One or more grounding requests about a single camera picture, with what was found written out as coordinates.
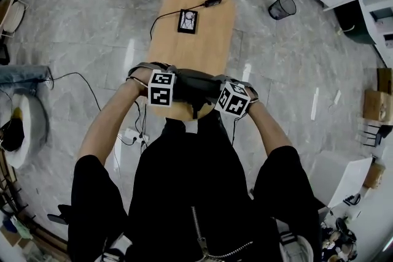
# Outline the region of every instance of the marble floor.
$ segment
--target marble floor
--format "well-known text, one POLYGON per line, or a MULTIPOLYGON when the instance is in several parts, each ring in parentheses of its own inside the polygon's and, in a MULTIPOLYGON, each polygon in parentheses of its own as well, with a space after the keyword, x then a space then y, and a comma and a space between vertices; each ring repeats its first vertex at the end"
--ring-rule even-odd
MULTIPOLYGON (((12 63, 47 64, 54 77, 79 71, 92 85, 101 106, 115 93, 131 65, 146 57, 149 29, 162 2, 24 1, 31 7, 15 38, 7 43, 12 63)), ((339 36, 334 13, 323 12, 317 0, 294 0, 296 15, 281 21, 267 13, 274 1, 235 0, 227 74, 253 84, 299 151, 307 172, 321 150, 366 153, 357 140, 362 95, 365 88, 376 88, 375 68, 382 62, 371 46, 339 36), (319 100, 312 121, 316 88, 319 100), (338 90, 342 95, 335 105, 338 90)), ((58 204, 70 203, 76 153, 98 109, 78 76, 57 80, 52 91, 40 87, 38 97, 49 116, 49 138, 40 154, 17 170, 18 184, 37 222, 67 239, 67 228, 51 223, 46 214, 58 213, 58 204)), ((132 126, 136 117, 133 106, 122 129, 132 126)), ((233 119, 224 117, 224 123, 232 134, 233 119)), ((147 111, 146 133, 151 141, 163 125, 163 118, 147 111)), ((238 123, 234 146, 252 187, 266 154, 249 117, 238 123)), ((121 178, 113 152, 106 168, 128 209, 140 147, 116 146, 116 156, 121 178)))

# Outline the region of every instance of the wooden table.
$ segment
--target wooden table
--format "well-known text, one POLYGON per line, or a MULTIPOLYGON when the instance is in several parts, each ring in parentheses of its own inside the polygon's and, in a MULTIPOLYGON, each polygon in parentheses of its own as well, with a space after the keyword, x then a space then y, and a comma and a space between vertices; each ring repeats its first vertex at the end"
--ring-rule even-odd
MULTIPOLYGON (((187 9, 204 3, 205 0, 164 0, 160 15, 187 9)), ((227 65, 229 48, 235 22, 233 0, 223 0, 213 7, 200 7, 195 34, 177 32, 179 13, 168 15, 156 22, 148 62, 159 61, 212 75, 223 74, 227 65)), ((205 104, 198 119, 212 111, 214 106, 205 104)), ((190 104, 173 102, 171 108, 154 107, 159 116, 188 121, 192 120, 190 104)))

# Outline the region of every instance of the white sneaker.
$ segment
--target white sneaker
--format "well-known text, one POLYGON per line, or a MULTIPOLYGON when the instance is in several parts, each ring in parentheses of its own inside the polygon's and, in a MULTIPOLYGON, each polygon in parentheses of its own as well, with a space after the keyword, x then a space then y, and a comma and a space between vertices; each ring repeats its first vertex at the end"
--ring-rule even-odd
POLYGON ((52 73, 50 73, 49 68, 48 68, 48 76, 45 78, 44 83, 49 90, 52 90, 53 86, 55 85, 55 82, 53 81, 52 73))

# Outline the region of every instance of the power strip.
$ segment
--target power strip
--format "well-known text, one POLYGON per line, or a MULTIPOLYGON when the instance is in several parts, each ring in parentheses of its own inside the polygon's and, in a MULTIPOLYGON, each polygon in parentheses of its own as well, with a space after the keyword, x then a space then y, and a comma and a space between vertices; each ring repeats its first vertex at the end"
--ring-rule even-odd
POLYGON ((140 137, 139 132, 136 130, 133 130, 131 128, 127 128, 124 132, 124 137, 128 138, 129 140, 133 141, 134 138, 136 137, 136 142, 142 143, 142 141, 146 141, 149 143, 149 136, 144 134, 143 137, 140 137))

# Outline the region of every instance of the mesh wastebasket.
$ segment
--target mesh wastebasket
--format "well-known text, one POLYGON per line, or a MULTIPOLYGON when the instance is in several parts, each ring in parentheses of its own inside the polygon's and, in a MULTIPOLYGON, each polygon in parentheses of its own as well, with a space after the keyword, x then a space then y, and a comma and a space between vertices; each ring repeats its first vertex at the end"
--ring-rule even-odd
POLYGON ((293 0, 277 0, 269 9, 270 16, 275 20, 281 20, 296 13, 296 5, 293 0))

